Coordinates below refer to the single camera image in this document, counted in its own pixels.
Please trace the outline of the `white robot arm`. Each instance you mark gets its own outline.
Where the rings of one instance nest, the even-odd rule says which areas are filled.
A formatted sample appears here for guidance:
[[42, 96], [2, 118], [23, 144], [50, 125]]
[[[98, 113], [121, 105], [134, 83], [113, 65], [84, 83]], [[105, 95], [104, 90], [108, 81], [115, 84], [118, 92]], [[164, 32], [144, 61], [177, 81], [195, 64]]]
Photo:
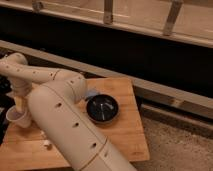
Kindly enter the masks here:
[[33, 120], [75, 171], [137, 171], [78, 109], [87, 92], [83, 75], [30, 66], [20, 53], [0, 59], [0, 74], [15, 94], [27, 99]]

